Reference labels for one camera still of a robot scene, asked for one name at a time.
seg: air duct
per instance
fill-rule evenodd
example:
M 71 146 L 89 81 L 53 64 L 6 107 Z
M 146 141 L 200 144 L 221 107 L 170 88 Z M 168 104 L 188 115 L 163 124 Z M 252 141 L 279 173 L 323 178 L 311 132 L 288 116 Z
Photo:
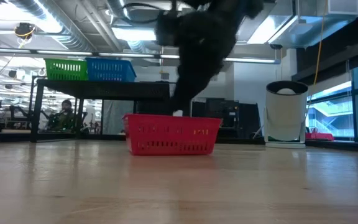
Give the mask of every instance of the air duct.
M 9 2 L 40 20 L 56 20 L 62 27 L 60 34 L 68 36 L 54 37 L 54 39 L 59 41 L 68 50 L 91 52 L 96 50 L 74 22 L 53 0 L 9 0 Z
M 107 0 L 108 6 L 110 8 L 110 10 L 112 11 L 112 13 L 117 16 L 117 17 L 128 17 L 128 18 L 132 18 L 133 15 L 131 14 L 130 11 L 127 11 L 125 9 L 122 9 L 123 5 L 125 5 L 125 2 L 123 0 Z M 154 54 L 156 52 L 153 52 L 149 49 L 146 48 L 145 44 L 143 41 L 141 40 L 131 40 L 131 41 L 127 41 L 129 48 L 134 52 L 134 53 L 139 53 L 139 54 Z
M 296 0 L 295 9 L 296 15 L 288 20 L 268 43 L 306 48 L 320 41 L 323 18 L 324 39 L 358 18 L 358 0 Z M 280 21 L 280 16 L 272 18 L 274 23 Z

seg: yellow cord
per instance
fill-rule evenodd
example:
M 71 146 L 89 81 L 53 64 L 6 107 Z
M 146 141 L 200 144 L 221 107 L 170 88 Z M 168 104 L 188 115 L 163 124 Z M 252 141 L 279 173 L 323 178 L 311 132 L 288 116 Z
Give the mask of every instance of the yellow cord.
M 317 83 L 318 70 L 319 70 L 319 67 L 320 67 L 321 46 L 323 45 L 323 34 L 324 34 L 324 20 L 325 20 L 325 17 L 326 17 L 327 8 L 328 8 L 328 0 L 326 0 L 326 5 L 324 7 L 323 20 L 321 21 L 320 43 L 319 43 L 319 46 L 318 46 L 316 74 L 314 75 L 313 86 Z
M 326 4 L 324 6 L 324 13 L 323 13 L 323 20 L 321 21 L 321 33 L 320 33 L 320 43 L 318 46 L 318 54 L 317 54 L 317 64 L 316 64 L 316 73 L 314 75 L 314 82 L 313 82 L 313 86 L 314 87 L 317 83 L 317 77 L 318 77 L 318 70 L 320 67 L 320 56 L 321 56 L 321 46 L 323 45 L 323 34 L 324 34 L 324 20 L 326 18 L 326 14 L 327 14 L 327 10 L 328 10 L 328 0 L 326 0 Z M 307 118 L 307 116 L 309 115 L 309 109 L 310 109 L 310 104 L 311 104 L 311 100 L 313 98 L 313 95 L 310 95 L 310 101 L 308 103 L 308 109 L 306 110 L 306 115 L 305 115 L 305 120 Z
M 26 33 L 26 34 L 16 34 L 16 27 L 15 27 L 15 29 L 13 29 L 13 31 L 14 31 L 15 34 L 16 34 L 16 36 L 18 36 L 18 37 L 28 36 L 28 35 L 32 34 L 32 33 L 34 32 L 34 30 L 35 30 L 35 26 L 34 26 L 34 28 L 32 29 L 32 31 L 30 31 L 30 32 L 28 32 L 28 33 Z
M 27 38 L 29 38 L 29 35 L 27 35 L 27 36 L 25 37 L 25 39 L 23 40 L 23 42 L 19 45 L 19 49 L 21 49 L 21 48 L 24 46 L 24 44 L 25 44 Z

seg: person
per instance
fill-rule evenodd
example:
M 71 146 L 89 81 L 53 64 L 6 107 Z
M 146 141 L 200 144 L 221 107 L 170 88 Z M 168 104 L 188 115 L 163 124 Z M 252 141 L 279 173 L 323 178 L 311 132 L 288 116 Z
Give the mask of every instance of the person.
M 59 114 L 57 114 L 57 120 L 54 122 L 55 125 L 53 125 L 52 130 L 57 131 L 71 129 L 71 127 L 74 125 L 73 121 L 75 118 L 73 109 L 71 107 L 72 105 L 70 100 L 64 100 L 62 102 L 62 110 Z

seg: blue basket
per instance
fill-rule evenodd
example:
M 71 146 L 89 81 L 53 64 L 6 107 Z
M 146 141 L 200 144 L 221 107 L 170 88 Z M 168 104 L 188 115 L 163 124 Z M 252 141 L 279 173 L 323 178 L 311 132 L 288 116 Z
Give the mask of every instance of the blue basket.
M 135 70 L 130 61 L 86 58 L 89 81 L 134 82 Z

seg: wooden floor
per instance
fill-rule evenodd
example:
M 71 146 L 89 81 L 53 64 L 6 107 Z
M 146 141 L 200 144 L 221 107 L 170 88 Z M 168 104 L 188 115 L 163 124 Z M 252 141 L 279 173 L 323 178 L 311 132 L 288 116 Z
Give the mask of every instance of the wooden floor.
M 358 153 L 217 145 L 133 157 L 124 142 L 0 144 L 0 224 L 358 224 Z

